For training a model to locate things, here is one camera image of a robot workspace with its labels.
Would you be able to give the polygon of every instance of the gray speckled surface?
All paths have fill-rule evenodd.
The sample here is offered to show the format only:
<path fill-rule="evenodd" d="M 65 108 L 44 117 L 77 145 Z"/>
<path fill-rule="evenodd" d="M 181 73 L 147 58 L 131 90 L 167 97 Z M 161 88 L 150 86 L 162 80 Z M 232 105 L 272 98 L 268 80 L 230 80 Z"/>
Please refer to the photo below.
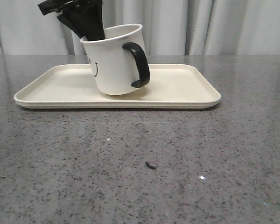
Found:
<path fill-rule="evenodd" d="M 195 66 L 221 103 L 23 109 L 17 91 L 87 58 L 0 56 L 0 224 L 280 224 L 280 56 L 149 62 Z"/>

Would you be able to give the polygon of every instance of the mug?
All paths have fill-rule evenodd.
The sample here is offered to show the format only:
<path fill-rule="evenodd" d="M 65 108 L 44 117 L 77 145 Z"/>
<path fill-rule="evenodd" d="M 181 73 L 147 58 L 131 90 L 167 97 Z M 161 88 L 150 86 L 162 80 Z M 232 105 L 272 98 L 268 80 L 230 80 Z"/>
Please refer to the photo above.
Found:
<path fill-rule="evenodd" d="M 105 29 L 104 40 L 81 38 L 98 89 L 109 95 L 133 92 L 150 79 L 141 24 Z"/>

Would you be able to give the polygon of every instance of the mug handle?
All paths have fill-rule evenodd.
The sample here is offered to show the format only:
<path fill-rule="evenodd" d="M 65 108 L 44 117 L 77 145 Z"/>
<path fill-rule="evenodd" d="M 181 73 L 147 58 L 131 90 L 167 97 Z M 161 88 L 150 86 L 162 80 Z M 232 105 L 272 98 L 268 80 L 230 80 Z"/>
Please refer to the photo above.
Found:
<path fill-rule="evenodd" d="M 141 48 L 140 45 L 134 42 L 125 43 L 124 45 L 122 45 L 122 48 L 132 53 L 137 65 L 139 80 L 133 82 L 132 87 L 141 88 L 145 86 L 149 83 L 150 73 L 144 50 Z"/>

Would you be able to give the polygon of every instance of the small black crumb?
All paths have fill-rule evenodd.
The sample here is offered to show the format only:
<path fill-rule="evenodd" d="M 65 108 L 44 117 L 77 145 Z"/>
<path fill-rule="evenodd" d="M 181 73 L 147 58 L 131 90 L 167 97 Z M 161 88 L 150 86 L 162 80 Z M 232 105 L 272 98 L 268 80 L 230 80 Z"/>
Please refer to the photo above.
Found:
<path fill-rule="evenodd" d="M 147 161 L 145 162 L 145 164 L 150 169 L 157 169 L 157 167 L 154 167 L 154 166 L 150 165 Z"/>

